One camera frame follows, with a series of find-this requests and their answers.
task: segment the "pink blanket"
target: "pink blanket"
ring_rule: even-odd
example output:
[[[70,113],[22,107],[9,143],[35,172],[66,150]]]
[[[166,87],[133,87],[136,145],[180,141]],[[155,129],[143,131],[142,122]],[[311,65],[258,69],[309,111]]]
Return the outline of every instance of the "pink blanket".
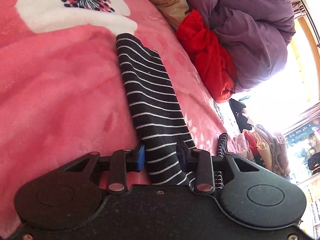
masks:
[[[116,55],[119,33],[159,52],[196,146],[215,153],[226,131],[217,105],[147,0],[1,0],[0,15],[2,237],[20,223],[13,197],[21,185],[87,152],[137,145]],[[226,116],[234,122],[231,111]],[[128,182],[148,180],[131,173]]]

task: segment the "metal rivet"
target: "metal rivet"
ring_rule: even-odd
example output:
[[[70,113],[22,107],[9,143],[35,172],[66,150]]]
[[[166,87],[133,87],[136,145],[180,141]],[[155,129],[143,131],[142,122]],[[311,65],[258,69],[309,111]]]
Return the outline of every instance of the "metal rivet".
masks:
[[[288,236],[288,240],[298,240],[298,239],[299,239],[299,237],[295,234]]]
[[[156,191],[156,193],[157,193],[158,195],[163,195],[163,194],[165,194],[165,191],[164,191],[163,189],[158,189],[158,190]]]
[[[112,183],[109,185],[109,189],[112,191],[121,191],[124,189],[124,185],[121,183]]]
[[[202,191],[202,192],[208,192],[213,189],[213,186],[209,184],[199,184],[197,185],[197,190]]]
[[[32,237],[32,235],[26,234],[26,235],[24,235],[24,236],[22,237],[22,239],[23,239],[23,240],[32,240],[33,237]]]

